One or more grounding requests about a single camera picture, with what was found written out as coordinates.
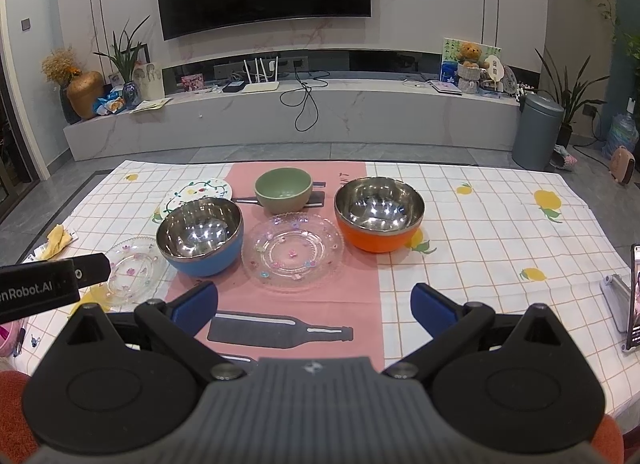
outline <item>blue vase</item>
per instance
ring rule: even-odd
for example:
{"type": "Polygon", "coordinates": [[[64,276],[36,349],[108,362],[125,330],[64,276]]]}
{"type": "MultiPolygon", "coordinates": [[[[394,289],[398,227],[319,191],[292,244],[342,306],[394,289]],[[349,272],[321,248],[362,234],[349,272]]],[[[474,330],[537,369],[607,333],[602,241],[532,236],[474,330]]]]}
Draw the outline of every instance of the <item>blue vase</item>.
{"type": "Polygon", "coordinates": [[[124,107],[127,110],[133,110],[142,102],[140,91],[133,81],[126,82],[122,88],[122,98],[124,99],[124,107]]]}

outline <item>gold vase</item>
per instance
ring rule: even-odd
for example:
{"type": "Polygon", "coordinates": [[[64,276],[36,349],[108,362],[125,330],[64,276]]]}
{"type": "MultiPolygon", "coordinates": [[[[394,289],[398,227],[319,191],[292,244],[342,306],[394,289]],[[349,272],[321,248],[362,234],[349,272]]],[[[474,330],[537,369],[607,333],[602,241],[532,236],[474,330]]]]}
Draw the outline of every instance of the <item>gold vase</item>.
{"type": "Polygon", "coordinates": [[[94,102],[104,95],[104,79],[100,72],[86,72],[74,78],[66,88],[66,97],[84,120],[95,116],[94,102]]]}

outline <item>gray floor tile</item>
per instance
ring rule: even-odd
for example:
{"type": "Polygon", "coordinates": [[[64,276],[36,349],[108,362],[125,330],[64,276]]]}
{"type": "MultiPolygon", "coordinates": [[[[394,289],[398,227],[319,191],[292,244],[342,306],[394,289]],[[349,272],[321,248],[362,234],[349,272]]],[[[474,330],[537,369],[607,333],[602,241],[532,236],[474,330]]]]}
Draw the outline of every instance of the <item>gray floor tile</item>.
{"type": "Polygon", "coordinates": [[[492,168],[522,169],[513,161],[510,151],[478,148],[467,148],[467,150],[478,165],[492,168]]]}
{"type": "MultiPolygon", "coordinates": [[[[591,208],[612,245],[628,246],[640,241],[640,189],[632,183],[627,186],[617,184],[605,166],[581,155],[571,146],[569,153],[578,163],[572,172],[558,173],[591,208]]],[[[597,151],[588,153],[607,162],[597,151]]],[[[633,180],[639,179],[639,174],[635,173],[633,180]]]]}
{"type": "Polygon", "coordinates": [[[40,182],[31,193],[18,203],[7,218],[0,223],[0,231],[29,234],[39,232],[60,209],[60,206],[63,206],[66,200],[93,174],[94,172],[89,173],[82,170],[74,162],[62,166],[49,180],[40,182]]]}
{"type": "Polygon", "coordinates": [[[225,160],[327,160],[330,152],[328,142],[247,144],[236,147],[225,160]]]}
{"type": "Polygon", "coordinates": [[[334,142],[331,158],[336,160],[389,160],[397,162],[435,162],[475,164],[466,148],[430,144],[364,144],[334,142]]]}
{"type": "Polygon", "coordinates": [[[0,267],[17,263],[22,251],[29,246],[34,238],[35,235],[0,231],[0,267]]]}
{"type": "Polygon", "coordinates": [[[103,169],[117,168],[126,160],[137,160],[139,162],[158,162],[164,164],[188,164],[191,158],[200,148],[170,149],[166,151],[148,151],[145,153],[130,153],[128,155],[116,155],[116,157],[103,157],[98,159],[81,160],[71,162],[82,171],[99,171],[103,169]]]}
{"type": "Polygon", "coordinates": [[[200,148],[196,155],[191,158],[191,163],[199,164],[199,163],[215,163],[215,162],[226,162],[230,155],[234,154],[242,148],[241,145],[236,146],[208,146],[205,148],[200,148]]]}
{"type": "Polygon", "coordinates": [[[616,251],[622,257],[626,264],[631,267],[631,246],[630,245],[622,245],[621,247],[616,247],[616,251]]]}

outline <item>blue gripper pad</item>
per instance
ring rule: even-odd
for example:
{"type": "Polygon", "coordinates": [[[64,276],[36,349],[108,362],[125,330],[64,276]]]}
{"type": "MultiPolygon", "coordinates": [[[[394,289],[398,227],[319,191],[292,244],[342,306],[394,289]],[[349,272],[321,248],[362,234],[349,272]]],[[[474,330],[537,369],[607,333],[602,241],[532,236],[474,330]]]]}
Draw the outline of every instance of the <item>blue gripper pad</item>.
{"type": "Polygon", "coordinates": [[[218,311],[218,289],[210,281],[203,282],[168,305],[173,309],[171,321],[195,336],[218,311]]]}
{"type": "Polygon", "coordinates": [[[425,283],[417,283],[411,291],[411,313],[433,338],[456,323],[461,310],[460,305],[425,283]]]}

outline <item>bottle print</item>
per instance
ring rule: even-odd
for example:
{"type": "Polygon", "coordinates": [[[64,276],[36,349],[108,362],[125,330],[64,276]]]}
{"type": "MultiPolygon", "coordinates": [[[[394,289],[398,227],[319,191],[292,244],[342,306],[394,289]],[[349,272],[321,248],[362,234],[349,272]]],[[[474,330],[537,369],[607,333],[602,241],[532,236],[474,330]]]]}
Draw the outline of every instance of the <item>bottle print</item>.
{"type": "Polygon", "coordinates": [[[353,341],[352,327],[309,325],[293,316],[220,310],[212,318],[209,341],[290,349],[313,341],[353,341]]]}

